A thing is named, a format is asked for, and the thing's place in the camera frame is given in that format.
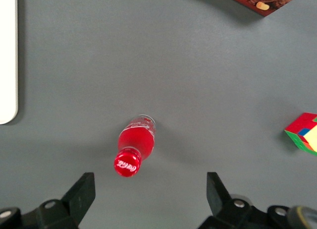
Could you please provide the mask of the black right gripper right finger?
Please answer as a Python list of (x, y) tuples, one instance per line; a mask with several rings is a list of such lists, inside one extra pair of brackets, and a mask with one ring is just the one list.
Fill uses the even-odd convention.
[(200, 229), (267, 229), (266, 213), (242, 198), (233, 198), (216, 172), (207, 173), (207, 201), (212, 215)]

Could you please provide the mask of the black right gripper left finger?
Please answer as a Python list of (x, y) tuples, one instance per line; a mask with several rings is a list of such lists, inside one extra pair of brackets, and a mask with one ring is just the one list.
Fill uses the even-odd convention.
[(40, 229), (77, 229), (96, 196), (95, 175), (84, 173), (61, 199), (51, 199), (36, 209)]

